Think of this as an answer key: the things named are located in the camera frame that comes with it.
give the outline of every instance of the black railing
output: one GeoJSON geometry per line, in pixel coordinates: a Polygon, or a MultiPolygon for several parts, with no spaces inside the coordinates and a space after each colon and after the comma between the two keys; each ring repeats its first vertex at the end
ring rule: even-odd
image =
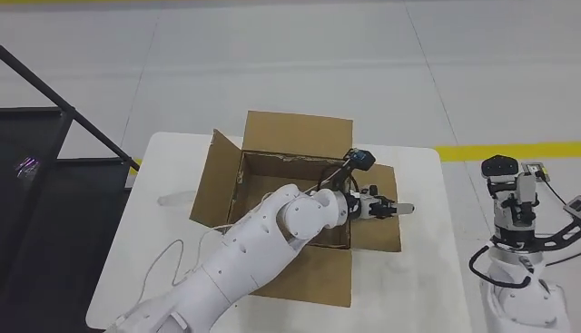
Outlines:
{"type": "Polygon", "coordinates": [[[18,61],[7,49],[0,45],[0,60],[4,61],[8,67],[12,68],[16,73],[18,73],[22,78],[24,78],[28,83],[30,83],[36,90],[41,94],[46,96],[50,101],[52,101],[56,106],[63,110],[68,115],[71,115],[73,120],[81,124],[90,132],[95,138],[102,142],[109,148],[112,152],[117,154],[125,162],[129,163],[132,168],[139,171],[139,164],[134,161],[127,153],[125,153],[120,147],[117,146],[107,135],[103,134],[99,129],[96,128],[91,122],[89,122],[84,116],[82,116],[76,109],[68,103],[64,98],[62,98],[55,90],[53,90],[48,84],[41,80],[36,74],[34,74],[28,67],[26,67],[22,62],[18,61]]]}

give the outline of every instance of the black cable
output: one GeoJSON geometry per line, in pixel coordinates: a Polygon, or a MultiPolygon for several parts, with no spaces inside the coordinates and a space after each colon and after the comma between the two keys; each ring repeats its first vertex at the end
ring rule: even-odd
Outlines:
{"type": "MultiPolygon", "coordinates": [[[[317,191],[320,191],[321,184],[325,180],[325,172],[333,167],[341,169],[341,168],[343,168],[343,165],[332,164],[332,165],[328,165],[325,168],[323,168],[323,170],[320,172],[319,181],[317,182],[317,191]]],[[[349,173],[349,179],[353,183],[353,186],[355,187],[355,191],[359,191],[359,185],[357,184],[357,181],[355,181],[355,178],[353,177],[353,175],[351,173],[349,173]]]]}
{"type": "Polygon", "coordinates": [[[575,254],[575,255],[573,255],[573,256],[569,256],[568,258],[564,258],[564,259],[561,259],[561,260],[557,260],[557,261],[549,262],[549,263],[547,264],[547,266],[553,266],[553,265],[556,265],[556,264],[560,264],[560,263],[562,263],[562,262],[567,262],[567,261],[569,261],[569,260],[572,260],[572,259],[574,259],[574,258],[578,258],[579,256],[581,256],[581,252],[579,252],[578,254],[575,254]]]}
{"type": "Polygon", "coordinates": [[[323,170],[320,171],[319,181],[317,182],[317,191],[320,191],[320,185],[323,183],[323,180],[325,179],[325,172],[331,168],[342,168],[342,166],[337,164],[331,164],[323,168],[323,170]]]}
{"type": "MultiPolygon", "coordinates": [[[[561,198],[561,196],[559,196],[559,193],[557,193],[557,192],[556,192],[556,191],[553,189],[553,187],[552,187],[552,186],[549,184],[549,182],[547,181],[547,177],[545,176],[545,174],[544,174],[544,173],[538,173],[538,172],[536,172],[536,173],[535,173],[535,175],[536,175],[537,177],[540,177],[540,178],[541,178],[541,180],[542,180],[542,181],[543,181],[543,182],[544,182],[544,183],[547,185],[547,187],[548,187],[548,188],[549,188],[549,189],[550,189],[550,190],[553,192],[553,194],[555,194],[555,196],[556,196],[557,198],[559,198],[559,200],[561,201],[561,203],[563,203],[563,205],[566,205],[566,202],[565,202],[565,200],[563,200],[563,199],[561,198]]],[[[547,266],[549,267],[549,266],[554,266],[554,265],[557,265],[557,264],[560,264],[560,263],[563,263],[563,262],[567,262],[567,261],[569,261],[569,260],[572,260],[572,259],[578,258],[579,256],[581,256],[581,252],[579,252],[579,253],[577,253],[577,254],[575,254],[575,255],[569,256],[568,258],[564,258],[564,259],[561,259],[561,260],[557,260],[557,261],[549,262],[549,263],[547,264],[547,266]]]]}
{"type": "Polygon", "coordinates": [[[559,198],[559,200],[561,201],[561,203],[563,203],[563,205],[565,205],[565,204],[566,204],[565,200],[563,200],[563,199],[561,198],[561,196],[559,196],[559,193],[557,193],[557,192],[556,192],[556,191],[553,189],[553,187],[551,187],[551,185],[548,183],[547,179],[543,178],[543,182],[544,182],[544,183],[547,185],[547,187],[548,187],[548,188],[549,188],[549,189],[550,189],[550,190],[553,192],[553,194],[555,194],[555,195],[556,195],[556,197],[557,197],[557,198],[559,198]]]}
{"type": "Polygon", "coordinates": [[[484,275],[483,273],[481,273],[480,271],[476,270],[474,268],[474,264],[476,263],[478,258],[483,253],[488,251],[488,249],[490,249],[490,247],[488,245],[485,245],[482,249],[478,250],[477,253],[475,253],[470,258],[470,261],[468,262],[468,267],[470,268],[470,271],[472,271],[472,273],[474,273],[476,276],[483,279],[484,281],[487,281],[490,284],[495,285],[495,286],[500,287],[500,288],[522,289],[522,288],[526,288],[528,286],[528,284],[530,284],[531,278],[529,276],[525,277],[525,279],[523,279],[523,282],[521,282],[520,284],[514,284],[514,283],[510,283],[510,282],[493,280],[493,279],[489,278],[488,276],[484,275]]]}
{"type": "Polygon", "coordinates": [[[359,185],[357,184],[357,181],[355,181],[355,178],[353,177],[352,174],[349,175],[349,179],[350,181],[353,182],[353,187],[355,187],[355,191],[359,191],[359,185]]]}

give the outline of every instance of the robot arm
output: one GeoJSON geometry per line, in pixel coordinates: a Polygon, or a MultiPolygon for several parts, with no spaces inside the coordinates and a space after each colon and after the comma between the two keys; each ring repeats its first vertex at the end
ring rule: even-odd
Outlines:
{"type": "Polygon", "coordinates": [[[322,229],[413,211],[379,196],[375,186],[344,191],[350,172],[368,170],[374,161],[369,152],[351,150],[318,191],[307,194],[294,184],[279,188],[236,222],[222,245],[180,284],[139,304],[106,332],[207,333],[234,302],[276,278],[322,229]],[[327,182],[334,191],[320,189],[327,182]]]}
{"type": "Polygon", "coordinates": [[[536,177],[518,173],[518,163],[497,155],[482,162],[482,175],[494,202],[495,234],[469,261],[479,278],[488,330],[491,333],[569,333],[563,290],[541,279],[545,268],[543,251],[560,250],[581,238],[565,235],[581,219],[568,211],[574,221],[551,237],[535,235],[539,205],[536,177]],[[474,267],[478,257],[489,251],[492,264],[483,274],[474,267]]]}

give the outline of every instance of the robot end effector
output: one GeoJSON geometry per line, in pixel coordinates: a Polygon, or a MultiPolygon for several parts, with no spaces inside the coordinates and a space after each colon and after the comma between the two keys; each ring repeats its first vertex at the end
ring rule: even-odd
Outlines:
{"type": "Polygon", "coordinates": [[[330,182],[333,191],[343,193],[347,205],[349,206],[349,220],[383,220],[388,217],[410,214],[415,210],[411,203],[396,203],[385,196],[379,195],[378,186],[375,184],[365,185],[359,190],[357,182],[351,173],[353,170],[368,171],[375,163],[375,157],[368,152],[359,149],[350,149],[343,157],[343,166],[331,174],[317,185],[318,190],[326,183],[330,182]],[[347,180],[353,181],[355,190],[345,189],[347,180]]]}

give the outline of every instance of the box flap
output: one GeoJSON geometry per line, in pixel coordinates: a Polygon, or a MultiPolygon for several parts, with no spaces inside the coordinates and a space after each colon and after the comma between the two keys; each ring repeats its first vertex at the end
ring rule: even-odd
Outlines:
{"type": "Polygon", "coordinates": [[[241,150],[214,129],[190,220],[208,227],[226,223],[240,158],[241,150]]]}
{"type": "Polygon", "coordinates": [[[276,279],[253,295],[349,308],[351,251],[305,246],[276,279]]]}
{"type": "Polygon", "coordinates": [[[342,158],[353,145],[353,121],[296,113],[248,112],[245,151],[342,158]]]}
{"type": "MultiPolygon", "coordinates": [[[[376,184],[380,195],[398,200],[398,188],[392,167],[375,164],[368,171],[353,171],[360,187],[376,184]]],[[[353,220],[350,226],[353,249],[400,252],[399,218],[385,220],[353,220]]]]}

